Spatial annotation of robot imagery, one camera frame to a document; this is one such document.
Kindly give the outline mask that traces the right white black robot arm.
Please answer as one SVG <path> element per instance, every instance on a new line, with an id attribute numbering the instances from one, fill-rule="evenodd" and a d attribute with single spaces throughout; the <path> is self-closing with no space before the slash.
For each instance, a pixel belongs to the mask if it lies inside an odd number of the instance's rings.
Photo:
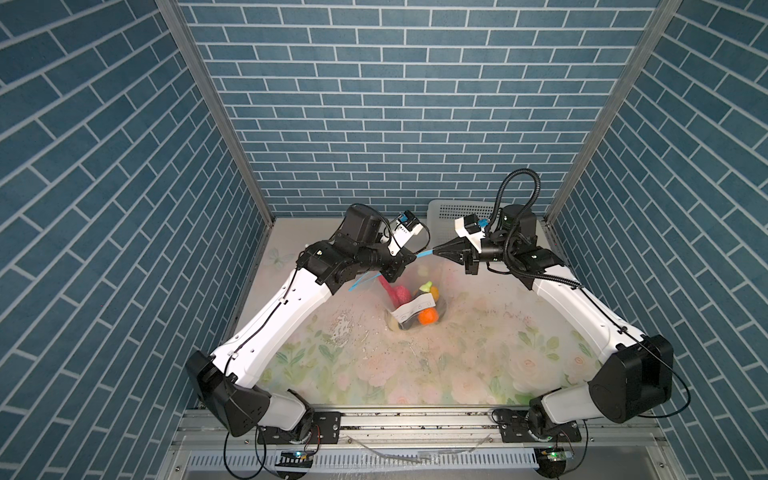
<path id="1" fill-rule="evenodd" d="M 503 263 L 507 274 L 560 312 L 597 355 L 600 368 L 592 379 L 530 401 L 527 424 L 533 437 L 547 440 L 580 420 L 624 423 L 671 398 L 670 342 L 643 333 L 610 310 L 534 238 L 512 233 L 463 236 L 434 247 L 433 253 L 464 266 L 471 275 L 482 263 Z"/>

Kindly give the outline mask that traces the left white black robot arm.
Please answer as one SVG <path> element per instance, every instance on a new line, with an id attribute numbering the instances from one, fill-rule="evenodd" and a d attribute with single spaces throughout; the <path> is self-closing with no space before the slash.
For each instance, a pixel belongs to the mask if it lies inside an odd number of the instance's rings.
<path id="1" fill-rule="evenodd" d="M 368 271 L 392 282 L 416 259 L 405 247 L 393 253 L 381 243 L 308 245 L 275 296 L 241 330 L 210 354 L 190 355 L 185 368 L 198 399 L 234 437 L 260 426 L 282 431 L 290 443 L 306 440 L 313 407 L 294 391 L 260 388 L 262 373 L 303 321 L 346 283 Z"/>

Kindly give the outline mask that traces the clear zip top bag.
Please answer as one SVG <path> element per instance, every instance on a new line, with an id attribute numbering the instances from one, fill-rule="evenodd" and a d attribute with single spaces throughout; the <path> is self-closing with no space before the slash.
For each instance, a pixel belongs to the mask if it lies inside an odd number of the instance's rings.
<path id="1" fill-rule="evenodd" d="M 438 285 L 426 277 L 426 272 L 419 273 L 421 284 L 409 289 L 405 284 L 393 284 L 381 273 L 365 274 L 354 281 L 349 291 L 378 282 L 387 301 L 384 308 L 384 321 L 391 331 L 408 331 L 419 327 L 436 325 L 447 314 L 447 301 L 442 296 Z"/>

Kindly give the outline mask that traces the orange crinkled food toy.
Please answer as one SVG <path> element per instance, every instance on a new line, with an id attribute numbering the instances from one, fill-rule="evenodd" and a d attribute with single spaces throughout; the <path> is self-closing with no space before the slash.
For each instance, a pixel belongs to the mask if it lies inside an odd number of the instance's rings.
<path id="1" fill-rule="evenodd" d="M 430 325 L 439 321 L 439 312 L 436 307 L 421 310 L 417 315 L 417 320 L 421 325 Z"/>

